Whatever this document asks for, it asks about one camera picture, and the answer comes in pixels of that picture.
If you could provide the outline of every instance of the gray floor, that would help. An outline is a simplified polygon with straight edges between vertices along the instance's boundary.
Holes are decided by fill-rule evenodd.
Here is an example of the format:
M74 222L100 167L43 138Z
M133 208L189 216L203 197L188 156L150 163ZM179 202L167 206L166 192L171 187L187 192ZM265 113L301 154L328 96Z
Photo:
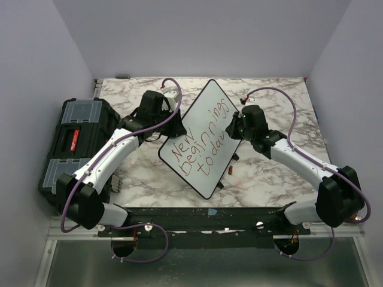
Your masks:
M297 255L320 254L329 239L302 240ZM159 251L137 251L149 258ZM47 286L367 286L352 238L336 239L332 253L297 262L273 249L170 250L151 264L111 259L108 242L59 242Z

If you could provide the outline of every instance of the black border of whiteboard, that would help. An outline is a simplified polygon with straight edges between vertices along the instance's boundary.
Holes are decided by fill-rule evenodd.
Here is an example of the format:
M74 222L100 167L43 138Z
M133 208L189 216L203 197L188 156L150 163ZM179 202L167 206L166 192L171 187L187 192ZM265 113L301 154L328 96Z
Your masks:
M198 96L196 97L196 99L193 101L193 103L191 103L191 105L190 105L190 107L189 107L189 109L187 109L187 111L185 112L185 114L182 116L182 119L181 120L183 120L183 118L187 115L187 113L189 112L189 110L191 110L192 109L192 106L194 105L194 103L195 102L197 102L197 100L198 100L198 98L199 98L199 96L203 93L203 91L205 90L205 88L208 86L208 84L211 82L211 81L213 81L213 82L215 82L216 84L217 84L217 86L219 86L219 88L221 89L221 91L224 93L224 95L227 97L227 99L230 101L230 103L232 103L232 105L234 106L234 108L238 111L238 109L237 109L237 107L234 105L234 103L232 102L232 100L230 100L230 98L227 96L227 94L225 93L225 91L221 88L221 86L217 83L217 81L215 80L215 79L210 79L208 82L207 82L207 84L203 87L203 89L201 90L201 92L198 94ZM187 184L189 184L190 186L191 186L191 188L192 189L194 189L202 198L204 198L204 199L210 199L212 196L213 196L213 194L214 194L214 191L215 191L215 189L213 190L213 192L211 193L211 195L208 197L208 198L206 198L206 197L204 197L201 193L199 193L198 192L198 190L196 190L195 188L194 188L194 186L192 186L186 179L184 179L175 169L173 169L173 167L171 167L165 160L163 160L163 158L161 158L161 155L160 155L160 152L161 152L161 149L162 149L162 147L167 143L167 141L169 140L169 138L167 138L165 141L164 141L164 143L162 144L162 146L159 148L159 150L158 150L158 157L168 166L168 167L170 167L184 182L186 182ZM238 147L239 147L239 145L241 144L241 142L242 141L239 141L238 142L238 145L237 145L237 147L236 147L236 149L235 149L235 151L234 151L234 154L237 152L237 149L238 149ZM227 164L227 166L226 166L226 168L223 170L223 173L222 173L222 175L221 175L221 177L220 177L220 179L219 179L219 181L218 182L220 182L221 181L221 179L222 179L222 177L223 177L223 175L225 174L225 171L227 170L227 168L229 167L229 165L230 165L230 163L231 163L231 161L232 160L229 160L229 163Z

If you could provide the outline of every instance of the toolbox lid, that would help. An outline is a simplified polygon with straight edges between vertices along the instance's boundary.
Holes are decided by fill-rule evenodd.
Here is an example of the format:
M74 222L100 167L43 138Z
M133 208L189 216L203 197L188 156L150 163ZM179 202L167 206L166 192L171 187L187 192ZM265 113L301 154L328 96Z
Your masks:
M89 160L90 158L80 158L78 160L73 158L61 160L57 158L50 160L42 187L50 187L52 194L56 194L56 181L59 176L63 173L67 173L69 175L73 174L76 170L83 167Z
M102 102L93 99L68 102L61 123L98 123L101 108Z

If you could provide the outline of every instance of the marble tabletop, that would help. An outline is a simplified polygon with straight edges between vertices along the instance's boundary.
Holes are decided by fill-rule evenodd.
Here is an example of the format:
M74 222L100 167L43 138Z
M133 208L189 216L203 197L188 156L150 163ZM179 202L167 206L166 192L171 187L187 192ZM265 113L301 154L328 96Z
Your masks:
M130 114L146 90L160 91L163 78L106 79L100 97L122 116ZM209 78L176 78L183 91L181 114L185 113ZM314 110L303 78L216 78L239 110L239 100L258 87L277 87L287 92L297 106L297 123L292 141L321 160L329 162ZM265 112L270 129L287 134L293 119L289 101L275 91L260 91L248 103ZM289 168L258 154L245 141L233 161L232 175L224 174L222 190L209 200L202 198L174 173L157 155L165 138L143 143L116 170L123 179L121 192L112 194L111 203L126 207L258 207L283 206L291 201L315 199L317 193Z

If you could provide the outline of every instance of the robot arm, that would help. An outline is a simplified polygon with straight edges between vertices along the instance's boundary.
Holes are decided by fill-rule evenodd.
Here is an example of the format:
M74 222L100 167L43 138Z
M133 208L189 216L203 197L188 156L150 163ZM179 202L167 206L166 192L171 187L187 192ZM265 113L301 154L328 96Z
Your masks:
M283 217L289 224L323 221L331 227L337 227L364 207L364 200L350 185L332 172L318 167L308 158L337 170L360 188L354 169L348 166L340 169L302 149L299 151L303 156L300 155L295 150L298 147L293 145L293 150L286 135L269 130L265 114L259 106L249 105L244 107L241 113L235 112L226 132L233 139L249 141L257 152L289 167L318 191L317 200L290 203L283 208Z
M146 91L140 106L119 122L110 140L87 164L73 175L60 175L56 183L56 201L60 213L65 213L66 217L86 229L97 224L121 227L127 221L127 209L104 203L99 195L122 161L154 132L171 138L186 135L180 111L171 117L180 95L169 89L163 92ZM65 211L68 199L70 204Z

